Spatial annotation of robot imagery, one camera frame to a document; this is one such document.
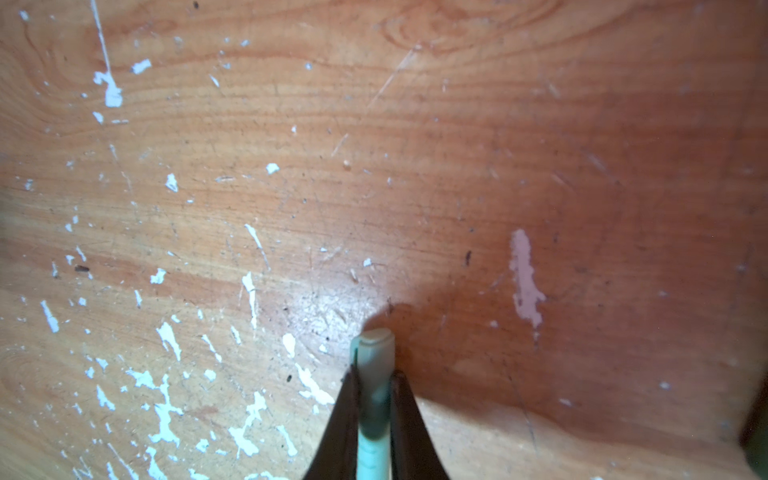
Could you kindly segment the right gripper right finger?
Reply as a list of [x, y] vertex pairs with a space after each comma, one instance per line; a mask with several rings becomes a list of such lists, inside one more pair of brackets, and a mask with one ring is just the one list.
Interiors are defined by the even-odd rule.
[[390, 428], [393, 479], [449, 479], [401, 370], [396, 370], [390, 380]]

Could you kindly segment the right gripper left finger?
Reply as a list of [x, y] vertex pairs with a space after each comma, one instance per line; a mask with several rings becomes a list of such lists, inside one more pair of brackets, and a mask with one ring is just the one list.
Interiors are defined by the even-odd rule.
[[350, 366], [304, 479], [357, 478], [360, 396], [359, 374], [355, 366]]

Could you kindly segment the green pen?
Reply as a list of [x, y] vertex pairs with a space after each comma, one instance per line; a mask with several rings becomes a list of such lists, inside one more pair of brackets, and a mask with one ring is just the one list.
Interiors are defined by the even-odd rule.
[[351, 342], [350, 361], [360, 385], [356, 478], [389, 479], [395, 335], [388, 328], [362, 332]]

